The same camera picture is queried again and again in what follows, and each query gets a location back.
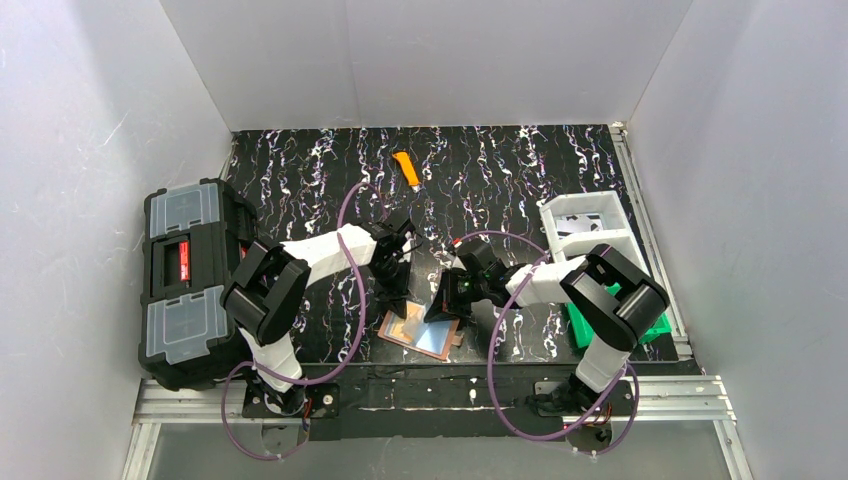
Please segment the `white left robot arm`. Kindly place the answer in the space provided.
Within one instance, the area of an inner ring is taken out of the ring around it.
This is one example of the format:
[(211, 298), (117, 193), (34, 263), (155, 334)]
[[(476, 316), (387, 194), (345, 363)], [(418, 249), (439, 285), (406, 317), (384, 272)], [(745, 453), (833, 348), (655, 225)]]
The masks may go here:
[(254, 242), (224, 287), (221, 306), (236, 322), (266, 388), (285, 394), (301, 383), (290, 330), (305, 292), (315, 282), (365, 267), (376, 281), (376, 301), (407, 316), (411, 251), (416, 227), (404, 214), (345, 224), (305, 240), (268, 246)]

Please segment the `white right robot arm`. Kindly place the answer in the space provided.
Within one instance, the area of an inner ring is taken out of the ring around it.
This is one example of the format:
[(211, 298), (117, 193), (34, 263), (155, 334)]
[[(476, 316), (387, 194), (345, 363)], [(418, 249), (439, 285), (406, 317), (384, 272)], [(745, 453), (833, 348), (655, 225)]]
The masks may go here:
[(670, 305), (667, 291), (610, 244), (567, 262), (508, 266), (490, 243), (473, 238), (456, 244), (454, 263), (442, 271), (423, 320), (467, 319), (473, 303), (483, 300), (510, 309), (573, 305), (593, 337), (572, 382), (595, 395), (607, 389)]

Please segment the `orange credit card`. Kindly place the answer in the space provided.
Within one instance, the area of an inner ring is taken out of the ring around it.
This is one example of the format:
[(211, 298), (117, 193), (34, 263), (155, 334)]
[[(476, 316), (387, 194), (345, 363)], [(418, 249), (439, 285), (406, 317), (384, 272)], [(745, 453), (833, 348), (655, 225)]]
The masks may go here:
[(398, 320), (395, 334), (406, 342), (414, 343), (418, 337), (418, 331), (425, 313), (424, 305), (408, 302), (406, 317)]

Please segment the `white credit card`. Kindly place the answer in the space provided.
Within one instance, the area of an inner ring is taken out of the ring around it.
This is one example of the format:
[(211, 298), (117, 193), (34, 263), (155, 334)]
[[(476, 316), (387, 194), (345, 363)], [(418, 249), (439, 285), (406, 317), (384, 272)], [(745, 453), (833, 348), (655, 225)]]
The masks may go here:
[(556, 231), (560, 237), (603, 229), (602, 220), (596, 214), (564, 215), (558, 217), (555, 224)]

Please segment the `black toolbox with clear lids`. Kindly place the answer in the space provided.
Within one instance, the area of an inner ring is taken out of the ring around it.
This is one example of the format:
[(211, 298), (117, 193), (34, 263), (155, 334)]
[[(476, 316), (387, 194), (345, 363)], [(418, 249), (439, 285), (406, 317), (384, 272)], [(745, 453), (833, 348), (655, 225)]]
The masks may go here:
[(256, 210), (204, 178), (150, 194), (144, 214), (139, 364), (169, 390), (212, 388), (252, 357), (221, 296), (258, 236)]

